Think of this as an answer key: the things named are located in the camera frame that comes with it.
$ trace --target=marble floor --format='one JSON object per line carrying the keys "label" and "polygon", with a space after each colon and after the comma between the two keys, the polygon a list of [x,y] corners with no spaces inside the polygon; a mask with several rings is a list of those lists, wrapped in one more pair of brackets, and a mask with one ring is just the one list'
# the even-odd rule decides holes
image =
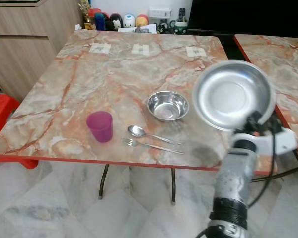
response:
{"label": "marble floor", "polygon": [[[280,168],[296,166],[292,155]],[[176,170],[172,206],[170,169],[44,162],[33,170],[0,164],[0,238],[194,238],[206,227],[215,173]],[[262,183],[251,184],[256,196]],[[249,210],[253,238],[298,237],[298,173],[274,180]]]}

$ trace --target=wall socket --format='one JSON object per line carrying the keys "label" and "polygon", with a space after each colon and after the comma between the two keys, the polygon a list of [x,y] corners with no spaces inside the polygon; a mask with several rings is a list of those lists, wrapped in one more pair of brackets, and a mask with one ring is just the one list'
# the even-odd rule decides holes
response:
{"label": "wall socket", "polygon": [[167,7],[150,7],[149,17],[169,19],[171,17],[171,9]]}

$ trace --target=metal fork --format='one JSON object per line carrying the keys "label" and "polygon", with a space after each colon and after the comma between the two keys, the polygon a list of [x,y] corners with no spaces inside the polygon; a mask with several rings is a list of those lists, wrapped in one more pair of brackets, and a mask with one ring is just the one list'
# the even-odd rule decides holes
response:
{"label": "metal fork", "polygon": [[133,139],[126,139],[126,138],[124,138],[123,139],[123,142],[126,145],[133,146],[133,147],[136,147],[138,145],[145,145],[145,146],[150,146],[150,147],[153,147],[153,148],[156,148],[156,149],[173,152],[173,153],[180,154],[180,155],[183,155],[184,154],[184,152],[182,152],[182,151],[171,150],[171,149],[160,147],[160,146],[157,146],[157,145],[150,145],[150,144],[146,144],[146,143],[141,143],[141,142],[138,142],[138,141],[133,140]]}

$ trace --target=red table edge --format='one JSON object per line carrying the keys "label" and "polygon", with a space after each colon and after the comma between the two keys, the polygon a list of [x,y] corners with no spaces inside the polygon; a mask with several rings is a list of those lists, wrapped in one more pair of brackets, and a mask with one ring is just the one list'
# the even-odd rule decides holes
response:
{"label": "red table edge", "polygon": [[[45,161],[63,161],[63,162],[80,162],[80,163],[94,163],[94,164],[111,164],[111,165],[124,165],[124,166],[140,166],[140,167],[153,167],[153,168],[175,168],[175,169],[189,169],[189,170],[202,170],[213,171],[219,170],[219,165],[214,167],[192,167],[182,165],[164,165],[164,164],[145,164],[136,162],[119,162],[119,161],[105,161],[105,160],[77,160],[67,158],[47,158],[47,157],[31,157],[31,156],[16,156],[16,155],[0,155],[0,162],[18,162],[19,160],[45,160]],[[257,175],[268,175],[269,171],[256,171]]]}
{"label": "red table edge", "polygon": [[[242,52],[242,54],[244,55],[245,59],[246,59],[248,62],[252,63],[252,62],[250,61],[249,57],[247,56],[246,52],[244,51],[242,45],[239,43],[239,41],[238,41],[238,39],[236,38],[235,35],[234,35],[234,40],[235,40],[235,42],[236,42],[236,44],[237,44],[239,50],[240,50],[240,51]],[[286,119],[284,118],[282,112],[281,112],[280,109],[278,108],[278,105],[277,105],[277,104],[276,104],[276,107],[275,107],[275,111],[276,111],[277,116],[279,117],[280,121],[282,122],[283,126],[286,127],[286,128],[291,129],[290,126],[288,125]]]}

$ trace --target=cup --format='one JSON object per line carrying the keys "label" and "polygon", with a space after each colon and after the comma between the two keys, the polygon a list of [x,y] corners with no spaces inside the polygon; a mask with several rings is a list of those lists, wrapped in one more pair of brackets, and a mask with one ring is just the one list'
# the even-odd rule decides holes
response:
{"label": "cup", "polygon": [[86,124],[95,139],[101,143],[108,142],[113,137],[113,117],[108,112],[99,111],[90,114]]}

